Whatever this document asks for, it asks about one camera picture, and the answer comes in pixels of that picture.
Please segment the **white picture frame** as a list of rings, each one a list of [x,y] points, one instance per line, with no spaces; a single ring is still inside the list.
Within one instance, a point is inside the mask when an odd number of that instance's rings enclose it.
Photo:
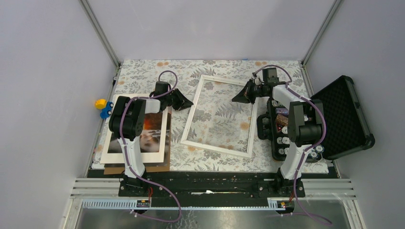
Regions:
[[[244,86],[241,80],[201,75],[181,143],[251,158],[257,105],[232,102]]]

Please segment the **sunset photo with white mat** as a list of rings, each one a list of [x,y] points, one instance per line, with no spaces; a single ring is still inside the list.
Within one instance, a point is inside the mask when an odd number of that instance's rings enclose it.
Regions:
[[[100,164],[123,164],[124,155],[117,137],[106,128],[106,137],[99,157]],[[157,114],[146,114],[140,134],[143,163],[163,163],[170,150],[171,108]]]

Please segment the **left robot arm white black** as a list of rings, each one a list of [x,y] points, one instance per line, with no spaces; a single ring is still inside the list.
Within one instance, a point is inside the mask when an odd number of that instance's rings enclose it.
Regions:
[[[124,187],[129,187],[136,196],[148,191],[147,180],[143,178],[146,169],[142,161],[140,136],[146,114],[159,114],[167,107],[180,111],[194,103],[179,89],[168,82],[158,81],[155,90],[148,97],[119,96],[109,119],[109,130],[120,143],[124,157]]]

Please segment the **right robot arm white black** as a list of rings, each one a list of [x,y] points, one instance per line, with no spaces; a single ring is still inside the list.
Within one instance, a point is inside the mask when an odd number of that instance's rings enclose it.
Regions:
[[[259,116],[257,135],[260,139],[275,138],[276,121],[272,118],[274,112],[271,102],[277,101],[288,109],[287,135],[289,151],[282,166],[277,170],[275,180],[270,189],[273,193],[285,197],[297,192],[301,177],[302,165],[310,150],[322,143],[326,136],[326,121],[323,115],[323,105],[320,100],[310,100],[290,88],[289,83],[280,81],[277,76],[279,66],[266,65],[260,69],[262,77],[257,72],[252,73],[243,89],[232,98],[232,102],[254,104],[257,98],[267,97],[268,111]]]

